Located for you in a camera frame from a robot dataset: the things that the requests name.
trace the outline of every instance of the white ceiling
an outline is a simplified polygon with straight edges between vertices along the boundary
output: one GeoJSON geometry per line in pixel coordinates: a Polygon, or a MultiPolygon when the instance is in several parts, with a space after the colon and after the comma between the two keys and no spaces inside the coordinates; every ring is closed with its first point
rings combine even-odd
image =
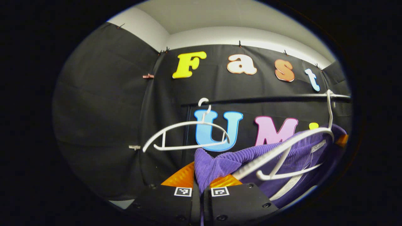
{"type": "Polygon", "coordinates": [[[149,14],[169,34],[203,27],[249,27],[287,36],[335,61],[330,50],[304,26],[254,0],[149,0],[136,8],[149,14]]]}

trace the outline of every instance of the blue letter u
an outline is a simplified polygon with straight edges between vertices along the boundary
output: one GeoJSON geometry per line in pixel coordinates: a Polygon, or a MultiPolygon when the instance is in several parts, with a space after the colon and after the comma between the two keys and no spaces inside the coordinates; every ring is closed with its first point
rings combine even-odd
{"type": "MultiPolygon", "coordinates": [[[[207,110],[196,110],[194,112],[194,116],[197,118],[197,121],[202,120],[202,115],[207,110]]],[[[206,116],[204,121],[208,123],[213,123],[213,120],[218,117],[216,111],[210,111],[206,116]]],[[[220,144],[215,146],[204,147],[205,150],[212,152],[223,152],[231,149],[236,143],[237,139],[237,131],[239,128],[239,121],[243,119],[243,114],[237,111],[227,111],[224,113],[224,118],[228,121],[228,128],[226,132],[230,138],[230,144],[220,144]]],[[[195,129],[195,140],[199,145],[203,144],[211,144],[211,143],[219,143],[221,141],[215,141],[212,139],[212,126],[211,125],[202,125],[197,124],[197,128],[195,129]]]]}

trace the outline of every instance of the orange fabric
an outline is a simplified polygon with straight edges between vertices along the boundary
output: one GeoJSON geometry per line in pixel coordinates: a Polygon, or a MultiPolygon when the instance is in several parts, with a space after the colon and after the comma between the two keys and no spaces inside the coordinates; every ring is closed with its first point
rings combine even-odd
{"type": "Polygon", "coordinates": [[[234,176],[231,174],[227,175],[226,177],[218,177],[217,179],[213,180],[210,184],[211,188],[214,187],[226,187],[226,186],[234,186],[234,185],[241,185],[242,183],[238,181],[234,176]]]}
{"type": "Polygon", "coordinates": [[[193,188],[194,182],[194,162],[181,168],[172,176],[167,178],[161,185],[172,187],[190,187],[193,188]]]}
{"type": "Polygon", "coordinates": [[[348,142],[348,138],[349,135],[347,134],[341,135],[340,138],[335,143],[344,148],[346,146],[346,143],[348,142]]]}

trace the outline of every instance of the white wall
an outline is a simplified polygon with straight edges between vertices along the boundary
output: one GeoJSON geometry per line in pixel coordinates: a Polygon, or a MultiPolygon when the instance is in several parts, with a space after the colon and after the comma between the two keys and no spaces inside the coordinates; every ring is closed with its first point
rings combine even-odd
{"type": "Polygon", "coordinates": [[[253,46],[264,49],[284,52],[318,64],[325,68],[332,62],[319,54],[316,50],[283,35],[247,27],[205,27],[183,31],[170,35],[165,28],[144,11],[131,7],[112,17],[108,22],[131,32],[144,40],[156,51],[178,49],[182,47],[212,44],[238,45],[239,40],[244,46],[253,46]]]}
{"type": "Polygon", "coordinates": [[[166,49],[166,40],[169,38],[169,33],[142,10],[131,7],[110,18],[108,22],[117,26],[124,24],[121,28],[133,33],[158,52],[166,49]]]}

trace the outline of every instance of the white plastic hanger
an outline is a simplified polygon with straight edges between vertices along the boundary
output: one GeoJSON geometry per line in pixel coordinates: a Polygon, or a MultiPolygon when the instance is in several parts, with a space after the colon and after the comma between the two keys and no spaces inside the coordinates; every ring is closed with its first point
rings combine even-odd
{"type": "MultiPolygon", "coordinates": [[[[201,104],[205,101],[209,101],[207,98],[201,98],[198,102],[198,106],[200,107],[201,104]]],[[[202,148],[202,147],[208,147],[208,146],[215,146],[215,145],[220,145],[220,144],[226,144],[226,142],[228,144],[230,144],[230,139],[229,139],[229,135],[228,133],[224,130],[224,128],[213,124],[213,123],[208,123],[208,122],[204,122],[205,116],[211,111],[211,105],[209,105],[208,110],[202,115],[202,120],[201,121],[187,121],[187,122],[180,122],[180,123],[176,123],[173,125],[170,125],[162,130],[160,130],[159,132],[157,132],[156,134],[154,134],[145,144],[144,147],[142,148],[142,151],[145,152],[148,148],[148,146],[156,139],[158,138],[160,135],[162,135],[162,147],[157,146],[156,144],[154,144],[154,148],[156,148],[159,151],[169,151],[169,150],[181,150],[181,149],[191,149],[191,148],[202,148]],[[184,126],[184,125],[195,125],[195,124],[203,124],[203,125],[211,125],[214,126],[218,129],[220,129],[221,131],[223,131],[223,136],[222,136],[222,141],[218,142],[218,143],[211,143],[211,144],[202,144],[202,145],[188,145],[188,146],[175,146],[175,147],[165,147],[165,137],[166,137],[166,132],[170,129],[173,128],[177,128],[180,126],[184,126]]]]}
{"type": "Polygon", "coordinates": [[[260,157],[254,159],[253,161],[249,162],[248,164],[246,164],[245,166],[243,166],[242,168],[237,170],[235,173],[233,173],[232,176],[234,176],[238,180],[241,180],[248,174],[252,173],[254,170],[260,168],[267,162],[274,159],[276,156],[280,155],[282,152],[284,152],[284,155],[281,157],[281,159],[275,165],[274,169],[271,171],[271,173],[269,175],[263,174],[263,172],[261,170],[258,170],[256,172],[256,175],[260,180],[267,181],[267,180],[283,179],[283,178],[287,178],[287,177],[294,177],[297,175],[307,173],[307,172],[319,167],[322,163],[317,164],[313,167],[301,170],[301,171],[293,172],[293,173],[284,173],[284,174],[278,174],[278,175],[276,174],[278,172],[279,168],[282,166],[283,162],[285,161],[287,155],[289,154],[291,147],[298,141],[300,141],[304,138],[307,138],[316,133],[326,133],[326,134],[331,135],[332,142],[334,142],[334,134],[332,133],[332,130],[331,130],[331,128],[332,128],[332,109],[331,109],[331,101],[330,101],[330,96],[334,93],[331,90],[328,90],[326,93],[327,93],[327,102],[328,102],[328,111],[329,111],[328,128],[322,128],[322,127],[316,128],[316,129],[306,131],[300,135],[294,136],[294,137],[284,141],[281,145],[275,147],[271,151],[261,155],[260,157]]]}

